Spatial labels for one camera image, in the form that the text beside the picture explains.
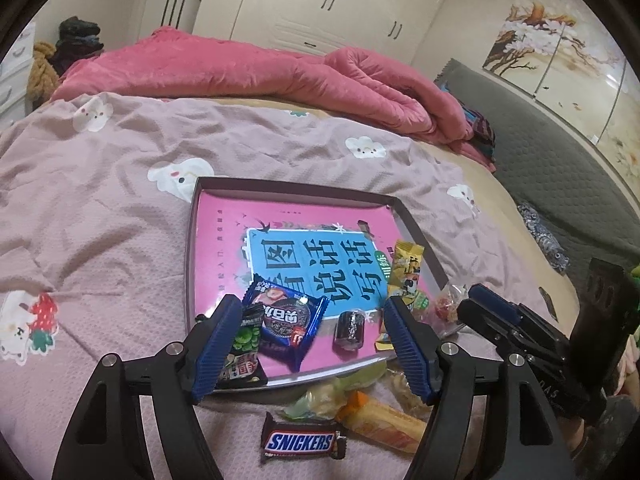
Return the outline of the right hand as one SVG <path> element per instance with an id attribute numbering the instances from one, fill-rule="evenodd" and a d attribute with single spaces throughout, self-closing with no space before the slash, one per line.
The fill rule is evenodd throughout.
<path id="1" fill-rule="evenodd" d="M 593 441 L 590 428 L 586 426 L 585 421 L 580 417 L 566 418 L 558 416 L 556 421 L 570 451 L 570 457 L 573 460 L 577 460 L 579 456 L 585 453 L 585 450 Z"/>

